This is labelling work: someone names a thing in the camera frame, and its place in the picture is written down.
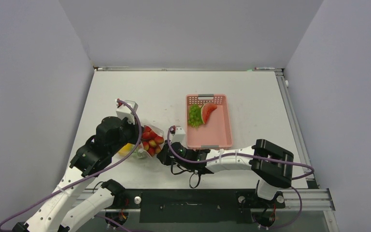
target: pink plastic tray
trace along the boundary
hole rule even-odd
[[[191,105],[202,106],[206,102],[215,103],[208,122],[198,128],[187,125],[187,146],[193,149],[229,148],[232,146],[231,124],[229,122],[228,103],[225,94],[191,94],[187,95],[188,110]]]

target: white wall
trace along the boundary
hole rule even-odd
[[[285,74],[340,230],[371,231],[371,1],[324,0]]]
[[[322,0],[60,0],[96,66],[284,68]]]
[[[58,183],[92,74],[57,0],[0,0],[0,221]]]

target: watermelon slice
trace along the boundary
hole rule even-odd
[[[201,119],[204,124],[207,123],[208,118],[210,117],[210,114],[212,111],[217,109],[217,105],[212,102],[207,102],[201,107]]]

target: white table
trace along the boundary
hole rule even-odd
[[[227,95],[233,133],[231,149],[253,145],[256,139],[262,138],[291,151],[294,162],[300,162],[274,72],[204,71],[95,72],[70,159],[96,133],[96,126],[103,118],[115,116],[116,98],[137,102],[142,123],[167,131],[172,125],[186,127],[186,95],[203,93]],[[121,156],[115,155],[113,163],[119,159]],[[301,174],[303,169],[294,166],[293,176]],[[157,158],[130,158],[101,174],[87,188],[93,188],[99,181],[114,179],[127,189],[188,189],[189,178],[188,173],[172,175],[170,167],[163,166]],[[258,180],[254,172],[222,171],[203,175],[198,188],[249,189],[255,188]],[[308,187],[304,178],[293,181],[292,186]]]

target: bag of fruit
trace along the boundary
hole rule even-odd
[[[152,158],[160,153],[164,143],[164,132],[151,125],[143,125],[142,140],[136,151],[131,155],[137,159]],[[127,144],[118,153],[121,156],[127,155],[133,148],[133,144]]]

